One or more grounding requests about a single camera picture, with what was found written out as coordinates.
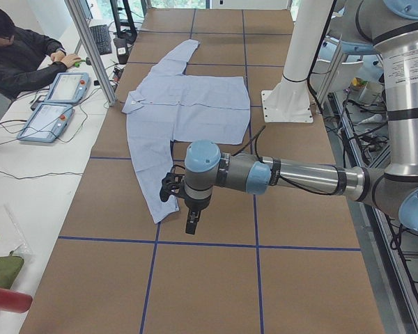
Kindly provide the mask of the person's hand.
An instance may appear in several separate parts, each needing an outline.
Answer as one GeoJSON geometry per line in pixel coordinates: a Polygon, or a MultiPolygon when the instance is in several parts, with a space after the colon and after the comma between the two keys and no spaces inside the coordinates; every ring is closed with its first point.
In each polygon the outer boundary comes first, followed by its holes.
{"type": "Polygon", "coordinates": [[[76,63],[81,62],[81,58],[76,54],[65,54],[63,51],[56,51],[50,55],[53,62],[61,62],[67,68],[74,67],[76,63]]]}

